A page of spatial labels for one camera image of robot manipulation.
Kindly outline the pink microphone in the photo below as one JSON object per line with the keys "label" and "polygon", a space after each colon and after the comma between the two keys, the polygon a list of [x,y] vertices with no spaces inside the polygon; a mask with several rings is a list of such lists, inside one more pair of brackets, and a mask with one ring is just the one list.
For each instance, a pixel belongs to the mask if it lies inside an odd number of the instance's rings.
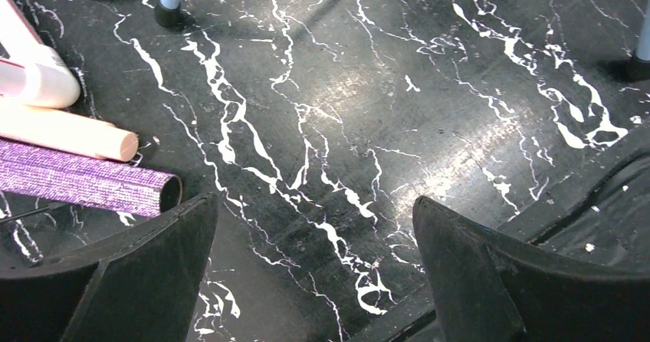
{"label": "pink microphone", "polygon": [[33,107],[1,99],[1,136],[54,150],[112,159],[131,160],[138,136],[102,120],[63,110]]}

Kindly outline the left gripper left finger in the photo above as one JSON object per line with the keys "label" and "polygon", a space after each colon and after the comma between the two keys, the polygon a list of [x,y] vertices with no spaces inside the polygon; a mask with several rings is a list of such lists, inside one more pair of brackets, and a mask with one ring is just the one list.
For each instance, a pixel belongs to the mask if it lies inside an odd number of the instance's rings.
{"label": "left gripper left finger", "polygon": [[1,272],[3,341],[183,341],[218,220],[218,197],[28,268]]}

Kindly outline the purple glitter microphone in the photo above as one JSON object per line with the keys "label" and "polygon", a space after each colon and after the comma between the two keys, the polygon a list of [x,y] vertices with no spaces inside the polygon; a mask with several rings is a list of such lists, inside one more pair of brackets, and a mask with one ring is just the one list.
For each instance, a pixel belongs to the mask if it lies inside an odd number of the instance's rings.
{"label": "purple glitter microphone", "polygon": [[153,218],[182,200],[182,180],[128,163],[1,141],[1,190]]}

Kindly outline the blue music stand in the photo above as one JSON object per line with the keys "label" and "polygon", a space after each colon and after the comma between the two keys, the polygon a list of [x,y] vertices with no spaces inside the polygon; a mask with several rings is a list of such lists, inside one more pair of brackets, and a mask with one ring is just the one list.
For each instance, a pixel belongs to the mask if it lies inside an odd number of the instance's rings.
{"label": "blue music stand", "polygon": [[[604,61],[601,65],[612,72],[617,80],[639,82],[649,80],[649,8],[644,12],[637,48],[624,60]],[[156,23],[164,28],[178,28],[182,25],[181,0],[159,0],[154,8]]]}

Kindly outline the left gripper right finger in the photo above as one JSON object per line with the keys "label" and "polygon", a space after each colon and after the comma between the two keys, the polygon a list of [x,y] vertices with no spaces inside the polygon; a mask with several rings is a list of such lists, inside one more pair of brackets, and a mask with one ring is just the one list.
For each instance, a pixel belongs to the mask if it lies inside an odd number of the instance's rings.
{"label": "left gripper right finger", "polygon": [[567,258],[421,196],[412,223],[446,341],[647,341],[649,275]]}

